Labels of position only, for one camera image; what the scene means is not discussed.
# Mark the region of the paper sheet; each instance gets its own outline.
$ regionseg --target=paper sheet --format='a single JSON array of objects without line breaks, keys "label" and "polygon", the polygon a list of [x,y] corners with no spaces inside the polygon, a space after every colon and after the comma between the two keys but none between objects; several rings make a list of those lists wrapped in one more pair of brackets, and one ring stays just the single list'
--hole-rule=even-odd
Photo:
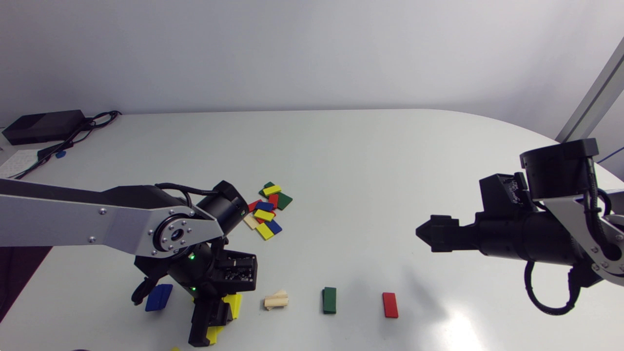
[{"label": "paper sheet", "polygon": [[37,162],[37,151],[18,150],[0,166],[0,178],[8,178],[30,168]]}]

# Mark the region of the white table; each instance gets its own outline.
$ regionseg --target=white table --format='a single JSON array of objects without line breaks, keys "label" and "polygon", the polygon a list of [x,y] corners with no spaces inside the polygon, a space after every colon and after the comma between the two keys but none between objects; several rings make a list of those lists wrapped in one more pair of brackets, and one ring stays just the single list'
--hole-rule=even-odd
[{"label": "white table", "polygon": [[[229,236],[229,249],[257,254],[258,285],[212,350],[617,349],[622,287],[583,289],[576,309],[552,317],[530,303],[524,262],[434,254],[414,235],[431,214],[472,223],[482,210],[478,180],[520,171],[520,153],[551,144],[434,110],[121,116],[26,180],[105,190],[225,179],[248,202],[265,182],[281,185],[294,198],[278,214],[282,233],[265,242],[241,224]],[[622,187],[597,172],[600,187]],[[0,350],[193,349],[190,296],[174,285],[165,310],[134,307],[143,275],[133,259],[102,246],[53,248],[0,324]],[[567,271],[536,266],[543,303],[567,301]],[[338,288],[336,315],[322,314],[325,286]],[[261,308],[279,289],[290,305]],[[384,318],[385,291],[396,293],[396,320]]]}]

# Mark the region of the green block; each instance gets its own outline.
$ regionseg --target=green block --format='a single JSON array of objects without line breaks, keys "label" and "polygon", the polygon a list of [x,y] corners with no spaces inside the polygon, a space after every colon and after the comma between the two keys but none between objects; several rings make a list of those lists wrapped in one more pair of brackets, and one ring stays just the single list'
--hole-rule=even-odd
[{"label": "green block", "polygon": [[272,186],[274,186],[274,185],[275,185],[275,184],[273,184],[273,183],[271,183],[271,182],[266,183],[266,184],[265,184],[265,187],[264,187],[264,188],[262,188],[262,189],[260,189],[260,191],[258,192],[258,194],[262,195],[262,197],[264,197],[265,199],[268,199],[268,197],[267,197],[267,196],[265,196],[265,193],[264,193],[264,192],[262,192],[262,190],[264,190],[264,189],[266,189],[266,188],[268,188],[268,187],[272,187]]},{"label": "green block", "polygon": [[323,289],[323,313],[336,314],[336,288]]},{"label": "green block", "polygon": [[293,201],[293,198],[284,194],[283,192],[279,192],[277,195],[277,208],[283,210]]}]

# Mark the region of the yellow block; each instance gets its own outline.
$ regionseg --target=yellow block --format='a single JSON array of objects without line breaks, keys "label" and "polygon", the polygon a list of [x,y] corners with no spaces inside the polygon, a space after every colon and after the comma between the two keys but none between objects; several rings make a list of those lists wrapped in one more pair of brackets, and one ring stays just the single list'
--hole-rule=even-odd
[{"label": "yellow block", "polygon": [[269,240],[275,235],[273,234],[271,229],[266,226],[266,223],[260,224],[258,227],[256,227],[256,230],[258,231],[258,233],[260,233],[260,235],[262,235],[263,238],[265,238],[265,240]]},{"label": "yellow block", "polygon": [[256,210],[256,212],[253,213],[253,216],[256,218],[265,220],[267,222],[271,222],[273,220],[273,217],[275,217],[275,215],[272,214],[271,212],[267,212],[264,210]]},{"label": "yellow block", "polygon": [[279,185],[274,185],[272,187],[262,189],[262,192],[265,193],[265,196],[277,194],[281,191],[281,187]]},{"label": "yellow block", "polygon": [[230,308],[232,309],[232,318],[238,319],[238,313],[240,312],[240,303],[243,300],[243,296],[241,294],[231,294],[226,295],[223,298],[223,302],[227,302],[230,304]]},{"label": "yellow block", "polygon": [[246,215],[243,220],[245,221],[245,223],[247,223],[247,225],[249,225],[249,228],[251,228],[252,230],[256,229],[256,227],[258,227],[258,225],[260,224],[252,214]]},{"label": "yellow block", "polygon": [[208,327],[208,331],[206,332],[206,339],[210,341],[210,345],[217,343],[217,335],[221,331],[218,328],[219,327]]}]

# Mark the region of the white wall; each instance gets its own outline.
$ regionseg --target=white wall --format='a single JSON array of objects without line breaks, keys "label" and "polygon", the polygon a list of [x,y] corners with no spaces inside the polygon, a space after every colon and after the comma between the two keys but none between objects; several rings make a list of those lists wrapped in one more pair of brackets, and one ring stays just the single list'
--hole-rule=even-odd
[{"label": "white wall", "polygon": [[622,13],[620,0],[4,0],[0,121],[430,107],[555,137]]}]

